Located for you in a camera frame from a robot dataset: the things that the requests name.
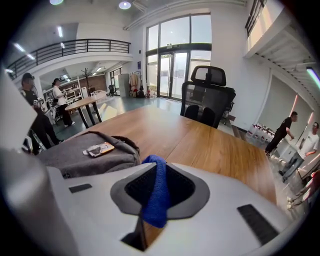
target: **black vent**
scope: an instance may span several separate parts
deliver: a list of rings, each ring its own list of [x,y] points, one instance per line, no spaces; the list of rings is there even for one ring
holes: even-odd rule
[[[171,207],[191,197],[196,186],[188,177],[182,175],[168,165],[166,166],[166,184],[170,194]]]
[[[138,178],[129,182],[125,187],[125,192],[134,200],[139,202],[142,207],[145,207],[154,190],[156,181],[157,167],[153,167]]]

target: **beam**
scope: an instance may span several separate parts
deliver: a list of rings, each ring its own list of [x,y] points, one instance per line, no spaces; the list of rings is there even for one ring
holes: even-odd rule
[[[244,57],[250,58],[285,29],[291,22],[284,6],[277,0],[268,0],[249,35]]]

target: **cap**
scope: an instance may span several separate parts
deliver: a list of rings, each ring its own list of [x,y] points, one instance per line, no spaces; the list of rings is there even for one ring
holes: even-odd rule
[[[35,79],[35,77],[32,76],[30,73],[24,73],[22,76],[21,84],[22,84],[22,82],[26,81],[27,79]]]

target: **glass railing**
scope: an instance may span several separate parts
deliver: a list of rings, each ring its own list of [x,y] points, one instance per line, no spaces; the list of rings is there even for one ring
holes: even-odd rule
[[[89,52],[116,52],[130,53],[129,42],[111,40],[111,39],[77,39],[54,43],[21,57],[7,67],[11,70],[8,73],[11,79],[16,79],[31,68],[41,65],[45,62],[73,54]]]

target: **glass door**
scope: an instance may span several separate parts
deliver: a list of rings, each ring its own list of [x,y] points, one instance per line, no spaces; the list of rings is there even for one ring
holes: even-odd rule
[[[160,56],[160,97],[169,97],[170,94],[172,59],[172,54],[164,54]]]
[[[182,84],[187,79],[187,59],[186,52],[169,52],[160,55],[159,97],[182,99]]]

